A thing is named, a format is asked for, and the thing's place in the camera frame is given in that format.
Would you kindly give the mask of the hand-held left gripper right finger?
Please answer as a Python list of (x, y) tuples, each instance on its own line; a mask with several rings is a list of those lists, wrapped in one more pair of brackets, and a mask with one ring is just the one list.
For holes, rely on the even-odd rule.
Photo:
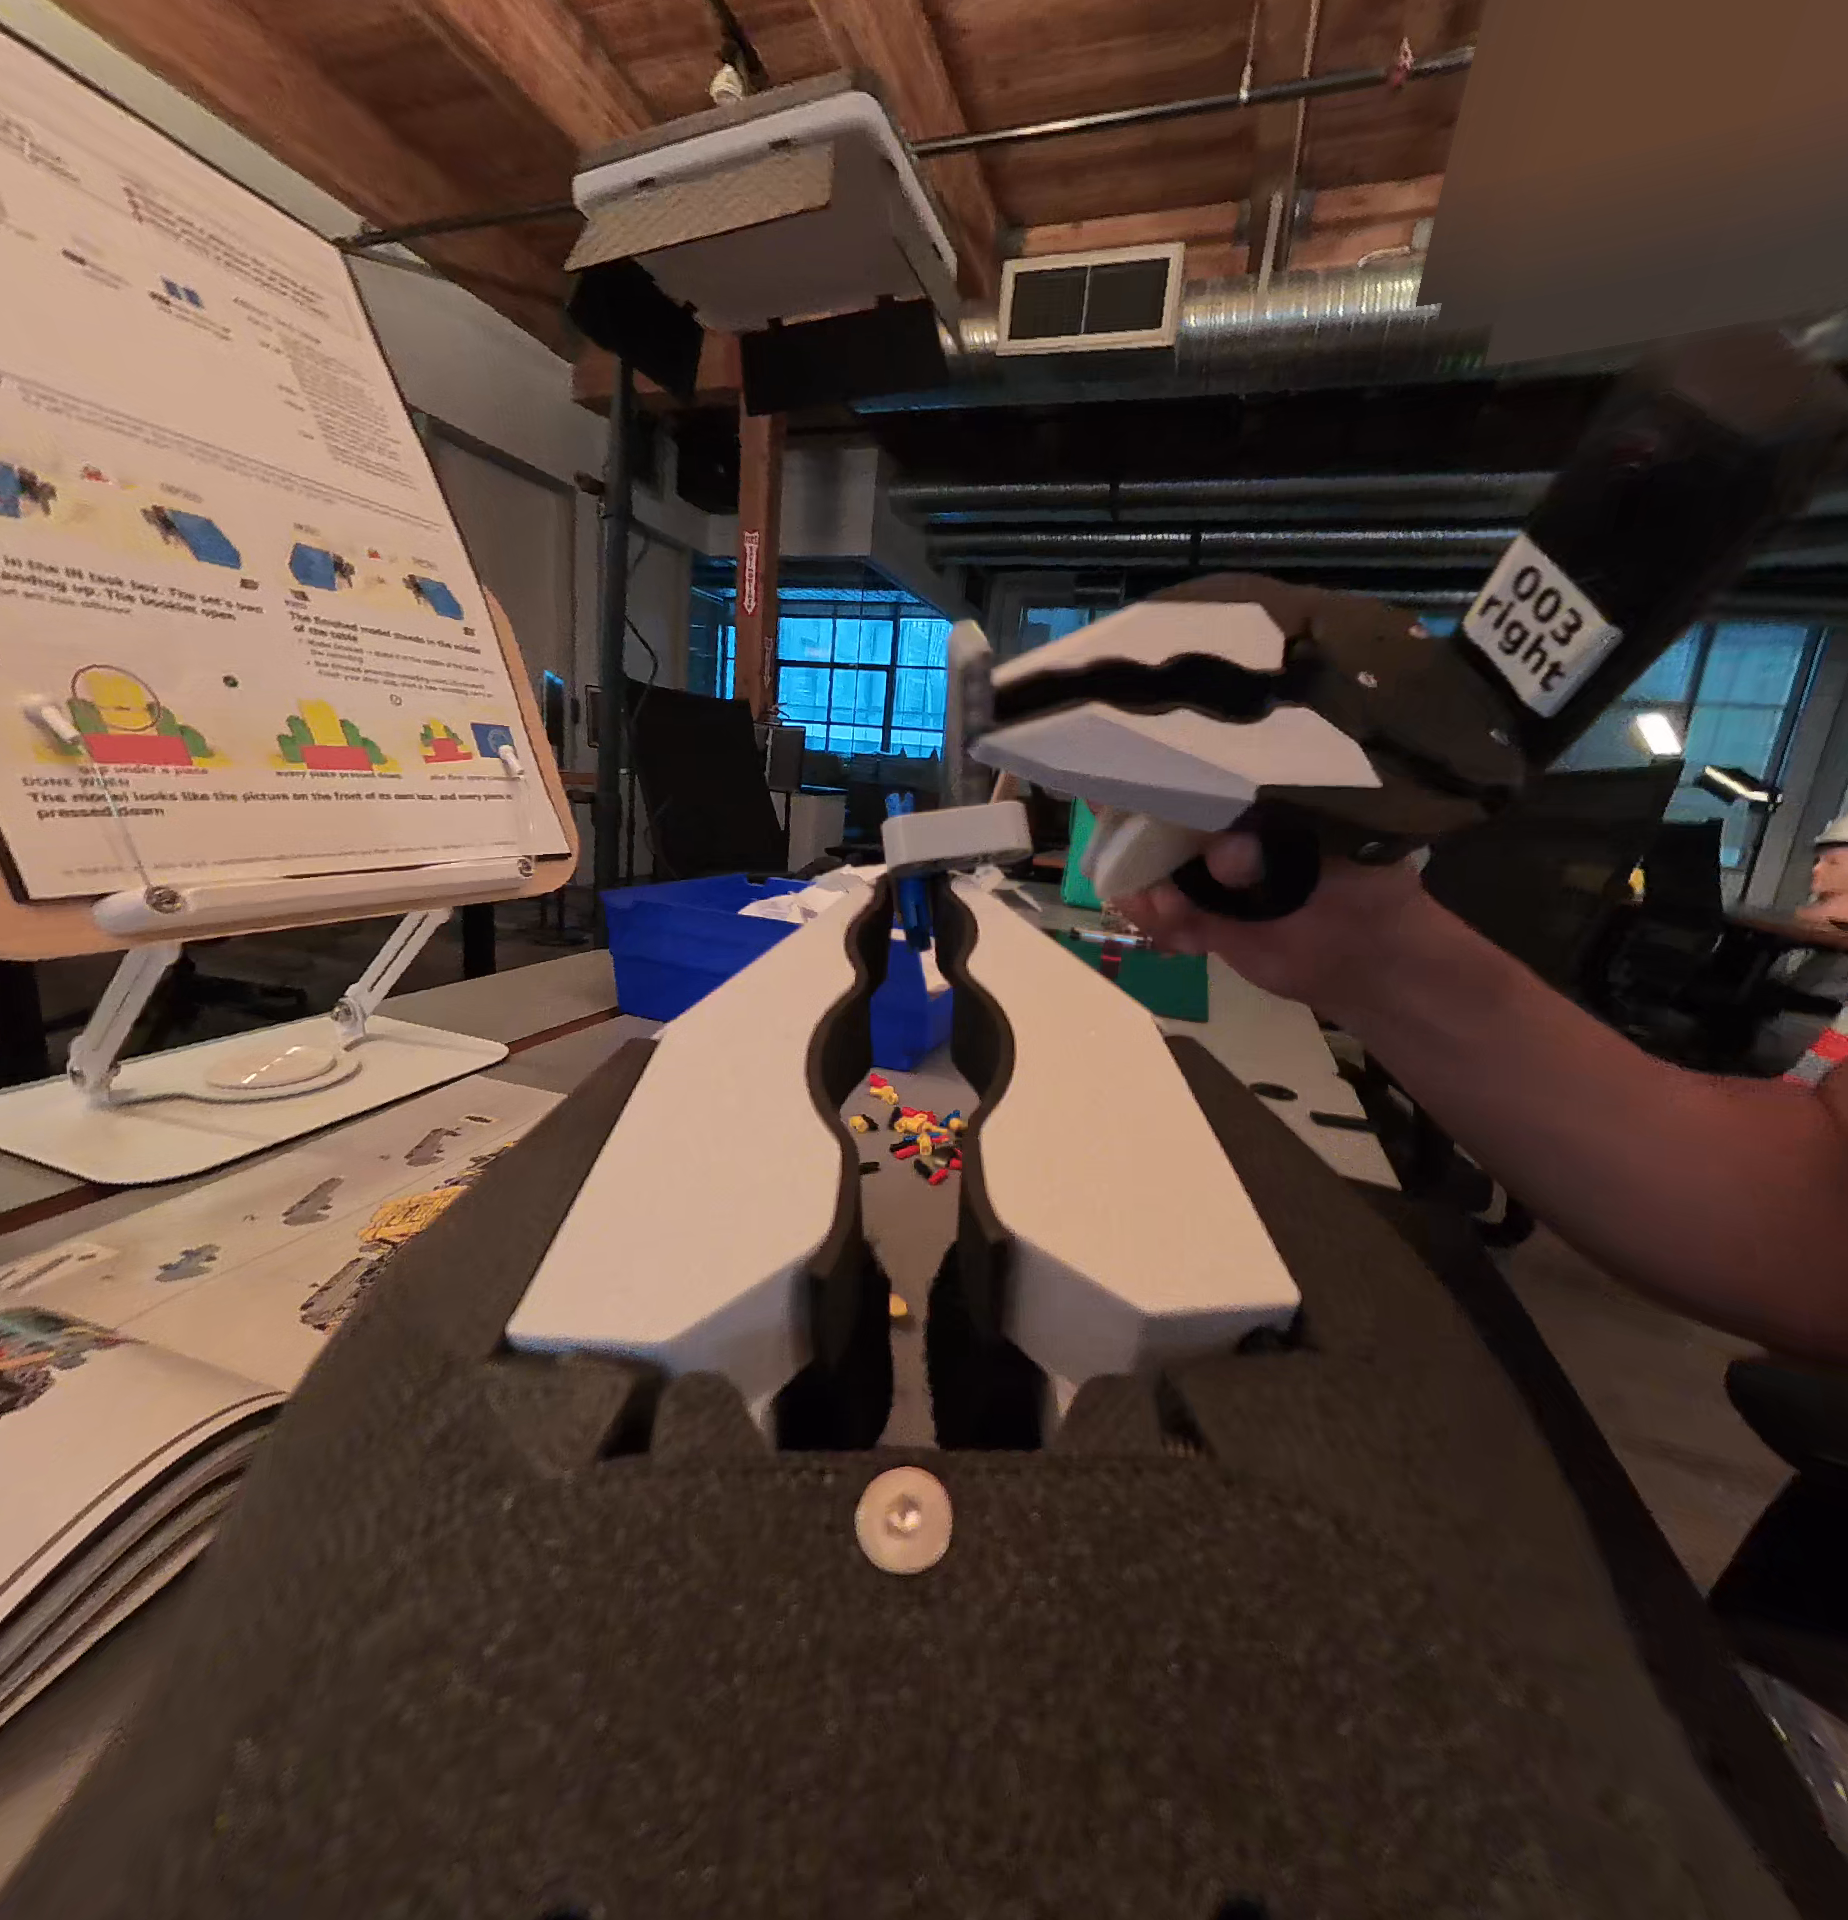
[(1167, 1035), (974, 878), (938, 883), (976, 1095), (938, 1272), (938, 1413), (1283, 1349), (1299, 1291)]

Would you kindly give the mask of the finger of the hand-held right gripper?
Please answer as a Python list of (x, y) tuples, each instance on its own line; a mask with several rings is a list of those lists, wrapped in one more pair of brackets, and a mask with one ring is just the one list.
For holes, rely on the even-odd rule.
[(1227, 722), (1187, 706), (1132, 710), (1082, 703), (997, 725), (974, 755), (1085, 804), (1192, 826), (1229, 829), (1270, 788), (1378, 788), (1350, 734), (1309, 706)]
[(996, 669), (990, 713), (1033, 718), (1103, 703), (1255, 718), (1285, 678), (1286, 652), (1286, 633), (1256, 601), (1148, 599)]

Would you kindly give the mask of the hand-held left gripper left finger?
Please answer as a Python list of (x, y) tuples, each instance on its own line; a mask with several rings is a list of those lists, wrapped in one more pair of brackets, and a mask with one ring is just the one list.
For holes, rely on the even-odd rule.
[(891, 1402), (891, 1283), (846, 1118), (887, 948), (891, 886), (849, 885), (667, 1023), (510, 1310), (510, 1347), (713, 1374), (751, 1406), (799, 1376)]

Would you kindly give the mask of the pile of small coloured pins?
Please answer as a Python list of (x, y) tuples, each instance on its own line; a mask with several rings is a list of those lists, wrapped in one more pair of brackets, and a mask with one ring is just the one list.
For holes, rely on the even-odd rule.
[(940, 1111), (913, 1103), (882, 1070), (870, 1070), (863, 1089), (846, 1103), (842, 1125), (863, 1145), (863, 1170), (884, 1160), (912, 1167), (928, 1186), (942, 1186), (962, 1171), (969, 1114), (960, 1107)]

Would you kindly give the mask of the short grey holed beam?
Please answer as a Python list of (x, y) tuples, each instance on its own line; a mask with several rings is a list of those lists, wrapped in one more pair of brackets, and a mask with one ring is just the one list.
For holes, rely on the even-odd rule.
[(1033, 853), (1029, 814), (1016, 798), (892, 811), (882, 848), (892, 878), (1011, 868)]

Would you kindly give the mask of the person's right forearm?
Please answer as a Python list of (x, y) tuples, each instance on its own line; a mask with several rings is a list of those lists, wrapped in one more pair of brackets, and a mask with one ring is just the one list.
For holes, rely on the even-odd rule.
[(1408, 883), (1342, 1022), (1612, 1279), (1848, 1362), (1848, 1059), (1816, 1084), (1663, 1063)]

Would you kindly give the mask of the grey desk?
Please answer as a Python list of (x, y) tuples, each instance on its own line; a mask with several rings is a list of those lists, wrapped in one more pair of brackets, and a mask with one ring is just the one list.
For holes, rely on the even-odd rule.
[[(507, 1059), (490, 1070), (490, 1082), (531, 1089), (527, 1106), (536, 1111), (571, 1095), (618, 1048), (655, 1030), (648, 1019), (619, 1012), (613, 965), (600, 948), (552, 956), (531, 947), (527, 965), (435, 984), (396, 995), (388, 1012), (505, 1043)], [(1252, 1084), (1335, 1171), (1372, 1186), (1396, 1186), (1362, 1100), (1340, 1068), (1325, 1066), (1325, 1033), (1309, 1012), (1213, 965), (1209, 1019), (1168, 1022), (1167, 1028), (1196, 1038), (1238, 1079)], [(188, 1182), (111, 1188), (0, 1155), (0, 1262), (71, 1235), (118, 1244), (114, 1220), (193, 1188), (212, 1190), (269, 1164), (270, 1155), (262, 1155)], [(954, 1184), (928, 1186), (912, 1171), (869, 1177), (866, 1232), (894, 1291), (912, 1309), (892, 1332), (894, 1412), (886, 1438), (927, 1445), (932, 1428), (915, 1322), (952, 1240)], [(0, 1857), (22, 1852), (144, 1693), (146, 1674), (169, 1640), (179, 1598), (181, 1587), (169, 1587), (146, 1602), (0, 1729)]]

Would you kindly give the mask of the person's right hand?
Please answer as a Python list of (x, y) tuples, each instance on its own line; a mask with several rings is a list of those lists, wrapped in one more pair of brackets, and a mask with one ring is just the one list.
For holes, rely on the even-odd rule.
[(1217, 957), (1258, 989), (1331, 1014), (1376, 977), (1431, 900), (1411, 862), (1329, 854), (1302, 908), (1273, 922), (1208, 912), (1170, 878), (1110, 903), (1153, 947)]

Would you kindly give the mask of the blue plastic bin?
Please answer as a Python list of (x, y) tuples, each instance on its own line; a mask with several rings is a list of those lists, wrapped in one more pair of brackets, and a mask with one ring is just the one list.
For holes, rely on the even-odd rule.
[[(836, 871), (865, 883), (854, 869)], [(738, 912), (761, 892), (790, 892), (811, 880), (744, 874), (661, 880), (600, 894), (600, 922), (619, 1008), (644, 1019), (673, 1019), (803, 926)], [(913, 952), (900, 923), (884, 984), (870, 1000), (873, 1064), (915, 1068), (952, 1037), (954, 1004), (932, 948)]]

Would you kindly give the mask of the black stand pole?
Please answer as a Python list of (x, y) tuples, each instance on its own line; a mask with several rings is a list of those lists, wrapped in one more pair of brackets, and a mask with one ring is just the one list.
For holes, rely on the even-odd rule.
[(591, 798), (594, 880), (600, 894), (621, 885), (625, 853), (625, 635), (628, 543), (634, 520), (633, 436), (639, 414), (634, 369), (615, 357), (600, 520), (598, 750)]

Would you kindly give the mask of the white perforated ceiling box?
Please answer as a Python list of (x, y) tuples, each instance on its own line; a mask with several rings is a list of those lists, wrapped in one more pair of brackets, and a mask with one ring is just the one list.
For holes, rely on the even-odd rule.
[(960, 314), (944, 217), (879, 92), (785, 84), (621, 136), (573, 180), (568, 271), (634, 266), (717, 331), (925, 299)]

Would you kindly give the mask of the open instruction booklet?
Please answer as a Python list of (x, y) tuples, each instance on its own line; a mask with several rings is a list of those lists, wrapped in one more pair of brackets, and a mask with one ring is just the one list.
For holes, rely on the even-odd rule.
[(0, 1727), (209, 1546), (328, 1337), (560, 1095), (479, 1075), (0, 1256)]

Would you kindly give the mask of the printed instruction sheet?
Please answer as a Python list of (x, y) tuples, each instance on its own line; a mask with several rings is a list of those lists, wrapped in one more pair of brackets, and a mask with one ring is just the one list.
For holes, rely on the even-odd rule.
[(0, 862), (568, 854), (477, 564), (335, 249), (0, 27)]

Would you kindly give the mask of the metal ventilation duct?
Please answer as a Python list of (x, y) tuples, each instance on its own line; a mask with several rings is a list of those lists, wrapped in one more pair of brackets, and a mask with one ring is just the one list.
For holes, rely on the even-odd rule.
[(956, 388), (1180, 397), (1295, 391), (1439, 380), (1489, 364), (1485, 325), (1452, 320), (1419, 299), (1424, 259), (1399, 255), (1335, 270), (1290, 270), (1266, 283), (1213, 278), (1184, 294), (1162, 347), (1068, 347), (1003, 353), (1000, 320), (971, 312), (942, 328)]

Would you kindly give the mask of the wooden post red sign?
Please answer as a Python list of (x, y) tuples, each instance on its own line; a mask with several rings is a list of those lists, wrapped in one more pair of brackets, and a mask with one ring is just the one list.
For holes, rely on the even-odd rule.
[(733, 692), (766, 722), (777, 688), (778, 564), (788, 420), (739, 417), (739, 532), (736, 543)]

